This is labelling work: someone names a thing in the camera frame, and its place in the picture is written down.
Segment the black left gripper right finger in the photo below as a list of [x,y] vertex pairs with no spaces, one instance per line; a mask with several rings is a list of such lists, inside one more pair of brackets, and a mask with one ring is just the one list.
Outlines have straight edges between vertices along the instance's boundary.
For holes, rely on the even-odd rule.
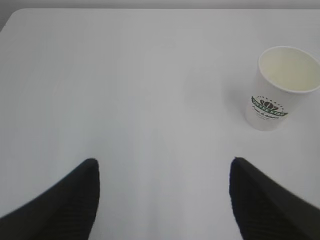
[[242,157],[230,165],[232,212],[244,240],[318,240],[320,210]]

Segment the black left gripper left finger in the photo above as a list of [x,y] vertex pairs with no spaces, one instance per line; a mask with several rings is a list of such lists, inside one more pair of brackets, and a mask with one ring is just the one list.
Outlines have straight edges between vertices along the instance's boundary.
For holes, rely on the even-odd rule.
[[2,240],[87,240],[100,200],[100,172],[84,160],[50,189],[0,219]]

